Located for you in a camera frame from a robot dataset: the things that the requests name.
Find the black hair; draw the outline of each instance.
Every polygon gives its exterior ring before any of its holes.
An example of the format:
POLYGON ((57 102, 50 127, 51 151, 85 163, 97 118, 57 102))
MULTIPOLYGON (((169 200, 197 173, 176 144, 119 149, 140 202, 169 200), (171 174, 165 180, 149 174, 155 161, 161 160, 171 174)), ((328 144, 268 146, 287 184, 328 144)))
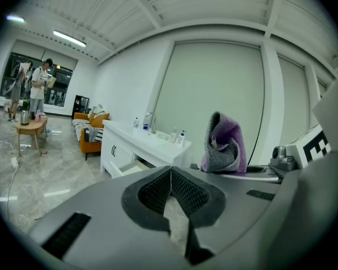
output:
POLYGON ((50 58, 46 59, 44 63, 49 63, 49 67, 52 66, 52 60, 50 58))

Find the wooden table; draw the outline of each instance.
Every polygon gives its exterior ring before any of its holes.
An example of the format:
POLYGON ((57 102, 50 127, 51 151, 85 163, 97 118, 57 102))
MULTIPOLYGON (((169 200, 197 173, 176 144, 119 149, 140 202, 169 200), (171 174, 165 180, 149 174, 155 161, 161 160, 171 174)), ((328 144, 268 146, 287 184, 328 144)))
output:
POLYGON ((47 118, 41 118, 40 121, 36 122, 35 120, 30 120, 28 125, 21 125, 20 122, 15 124, 17 131, 17 153, 20 156, 20 134, 32 135, 35 137, 36 148, 38 149, 39 155, 41 156, 41 152, 38 145, 37 137, 45 131, 46 137, 46 124, 47 118))

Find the power cord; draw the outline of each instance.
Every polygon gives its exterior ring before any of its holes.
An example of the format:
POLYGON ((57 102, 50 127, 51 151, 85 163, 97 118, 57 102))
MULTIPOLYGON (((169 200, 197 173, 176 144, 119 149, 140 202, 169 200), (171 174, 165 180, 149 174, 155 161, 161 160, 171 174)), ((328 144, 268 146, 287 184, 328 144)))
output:
POLYGON ((20 165, 19 165, 19 159, 17 158, 18 157, 18 154, 16 153, 13 145, 9 142, 6 142, 6 141, 3 141, 3 140, 0 140, 0 143, 4 143, 4 144, 7 144, 10 146, 10 149, 11 151, 9 152, 9 154, 15 154, 16 156, 16 162, 17 162, 17 166, 15 167, 15 172, 14 174, 12 175, 11 177, 11 182, 10 182, 10 185, 9 185, 9 189, 7 191, 7 201, 6 201, 6 217, 7 217, 7 220, 9 221, 9 198, 10 198, 10 189, 11 189, 11 186, 12 186, 12 183, 14 181, 14 178, 15 178, 15 175, 17 173, 17 171, 19 170, 20 168, 20 165))

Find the white countertop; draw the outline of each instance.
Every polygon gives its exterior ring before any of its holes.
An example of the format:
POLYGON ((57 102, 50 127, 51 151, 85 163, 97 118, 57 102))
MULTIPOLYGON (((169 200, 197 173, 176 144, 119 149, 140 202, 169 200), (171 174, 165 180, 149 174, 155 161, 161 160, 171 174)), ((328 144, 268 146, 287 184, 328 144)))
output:
POLYGON ((190 141, 185 140, 184 146, 180 147, 176 143, 158 138, 157 133, 162 133, 160 131, 152 134, 139 127, 134 128, 131 125, 122 124, 117 121, 103 120, 103 124, 128 142, 149 153, 153 153, 164 161, 174 161, 177 157, 187 152, 192 144, 190 141))

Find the faucet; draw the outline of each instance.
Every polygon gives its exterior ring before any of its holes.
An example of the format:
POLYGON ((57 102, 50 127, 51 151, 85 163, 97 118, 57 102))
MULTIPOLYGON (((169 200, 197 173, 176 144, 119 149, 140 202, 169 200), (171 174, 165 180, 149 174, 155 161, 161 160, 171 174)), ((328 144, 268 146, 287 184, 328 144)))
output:
POLYGON ((150 121, 150 123, 148 123, 148 130, 151 133, 155 133, 155 122, 157 120, 157 116, 154 112, 148 112, 145 114, 145 118, 144 118, 144 122, 145 121, 150 121))

